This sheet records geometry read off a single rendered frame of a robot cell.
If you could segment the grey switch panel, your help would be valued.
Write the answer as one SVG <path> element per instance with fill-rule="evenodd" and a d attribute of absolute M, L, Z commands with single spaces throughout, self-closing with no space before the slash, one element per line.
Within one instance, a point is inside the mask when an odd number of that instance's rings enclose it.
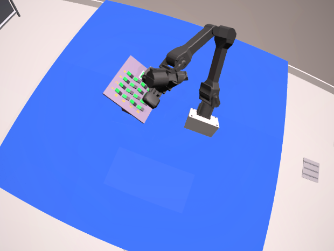
<path fill-rule="evenodd" d="M 148 92 L 148 87 L 141 78 L 146 70 L 145 66 L 130 55 L 102 93 L 121 107 L 122 111 L 143 124 L 152 111 L 152 108 L 142 101 Z"/>

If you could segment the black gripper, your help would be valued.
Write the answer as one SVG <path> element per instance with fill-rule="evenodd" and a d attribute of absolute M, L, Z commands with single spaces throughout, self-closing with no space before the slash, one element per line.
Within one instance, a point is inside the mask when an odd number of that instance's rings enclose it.
<path fill-rule="evenodd" d="M 150 108 L 155 109 L 160 102 L 159 98 L 161 97 L 162 93 L 165 94 L 167 90 L 170 92 L 172 88 L 168 88 L 167 86 L 148 88 L 148 92 L 145 93 L 142 101 L 146 103 Z"/>

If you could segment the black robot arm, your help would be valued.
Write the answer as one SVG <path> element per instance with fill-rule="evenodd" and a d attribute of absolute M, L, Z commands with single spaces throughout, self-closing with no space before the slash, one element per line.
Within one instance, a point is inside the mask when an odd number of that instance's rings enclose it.
<path fill-rule="evenodd" d="M 215 51 L 208 78 L 201 83 L 197 115 L 211 119 L 214 108 L 221 104 L 219 98 L 219 79 L 226 58 L 227 50 L 233 45 L 236 38 L 234 28 L 223 25 L 216 26 L 206 24 L 195 36 L 180 47 L 170 51 L 158 66 L 150 66 L 141 76 L 148 88 L 165 87 L 173 88 L 183 81 L 188 80 L 187 71 L 181 71 L 191 62 L 192 56 L 211 38 L 214 37 Z M 173 68 L 169 67 L 172 66 Z"/>

